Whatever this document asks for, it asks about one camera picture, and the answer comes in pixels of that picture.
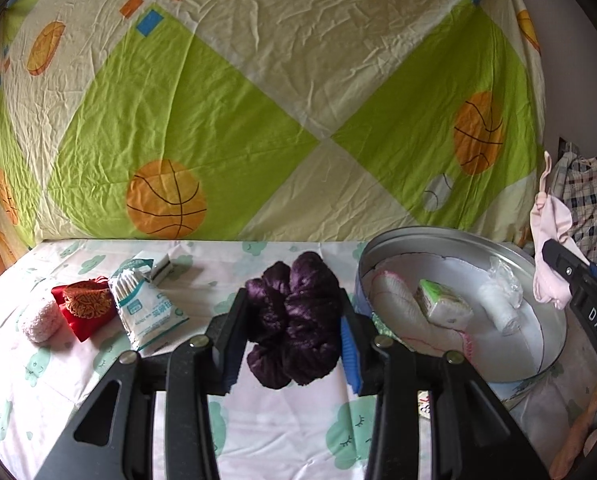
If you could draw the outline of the person's right hand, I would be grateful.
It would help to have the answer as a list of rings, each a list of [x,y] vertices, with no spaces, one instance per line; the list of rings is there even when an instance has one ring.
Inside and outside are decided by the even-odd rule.
[[[583,451],[589,428],[597,414],[597,385],[594,388],[587,408],[579,414],[565,439],[564,445],[557,453],[549,467],[550,478],[564,479],[570,472],[576,456]]]

